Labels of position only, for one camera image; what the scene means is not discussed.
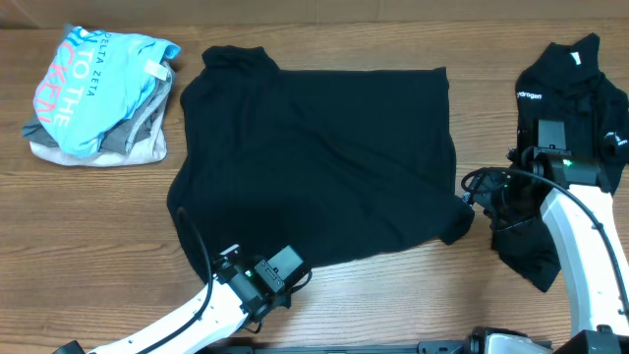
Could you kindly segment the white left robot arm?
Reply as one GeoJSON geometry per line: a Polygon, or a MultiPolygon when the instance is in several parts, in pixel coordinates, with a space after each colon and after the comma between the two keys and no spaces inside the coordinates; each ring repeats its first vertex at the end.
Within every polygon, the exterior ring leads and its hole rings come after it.
{"type": "Polygon", "coordinates": [[[209,344],[262,324],[277,307],[290,306],[297,282],[311,273],[290,246],[271,259],[249,258],[234,245],[207,261],[205,287],[157,322],[94,353],[196,353],[209,344]]]}

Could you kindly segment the plain black t-shirt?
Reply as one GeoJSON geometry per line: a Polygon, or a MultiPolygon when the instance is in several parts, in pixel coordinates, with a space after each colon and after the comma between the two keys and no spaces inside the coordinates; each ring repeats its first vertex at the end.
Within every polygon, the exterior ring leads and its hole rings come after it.
{"type": "Polygon", "coordinates": [[[198,276],[204,253],[232,245],[291,247],[319,267],[470,230],[444,68],[290,71],[235,46],[202,60],[180,97],[187,155],[167,195],[198,276]]]}

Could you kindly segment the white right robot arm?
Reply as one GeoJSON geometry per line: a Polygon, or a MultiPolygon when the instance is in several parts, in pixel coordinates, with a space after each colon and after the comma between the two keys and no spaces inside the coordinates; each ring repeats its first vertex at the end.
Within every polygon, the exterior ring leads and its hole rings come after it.
{"type": "Polygon", "coordinates": [[[556,254],[571,312],[571,338],[559,352],[627,352],[628,262],[600,163],[536,147],[528,162],[478,169],[461,186],[465,202],[490,218],[494,249],[556,254]]]}

